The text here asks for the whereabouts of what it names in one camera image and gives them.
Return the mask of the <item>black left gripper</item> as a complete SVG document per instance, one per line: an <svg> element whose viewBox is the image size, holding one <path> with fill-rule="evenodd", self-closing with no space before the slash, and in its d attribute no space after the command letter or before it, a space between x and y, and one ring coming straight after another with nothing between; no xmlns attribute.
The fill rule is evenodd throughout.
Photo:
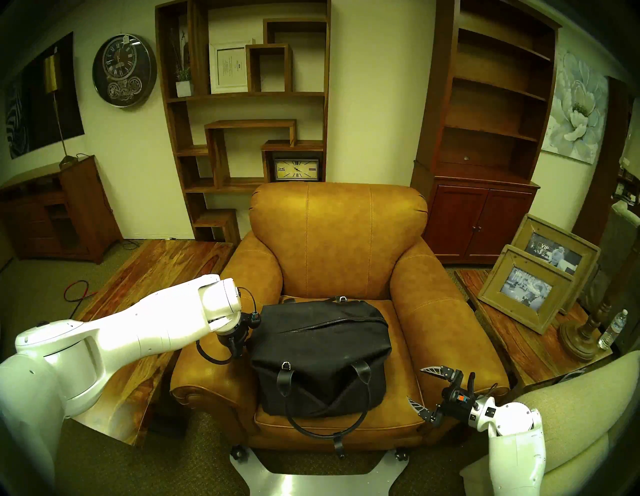
<svg viewBox="0 0 640 496"><path fill-rule="evenodd" d="M220 343L229 351L231 358L239 358L243 353L245 341L250 330L254 330L261 324L261 315L258 312L239 314L239 320L231 331L220 335Z"/></svg>

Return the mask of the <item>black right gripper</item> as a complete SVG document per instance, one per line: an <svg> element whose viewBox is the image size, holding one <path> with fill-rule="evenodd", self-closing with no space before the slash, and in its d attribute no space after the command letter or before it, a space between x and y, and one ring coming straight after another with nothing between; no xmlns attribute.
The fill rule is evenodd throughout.
<svg viewBox="0 0 640 496"><path fill-rule="evenodd" d="M431 366L423 367L420 372L446 380L449 385L441 391L442 401L434 411L407 396L408 403L415 413L424 422L434 425L440 425L442 417L451 417L468 424L472 411L477 410L479 406L477 402L479 396L474 392L476 373L470 373L466 388L462 388L464 376L462 371L455 371L446 366Z"/></svg>

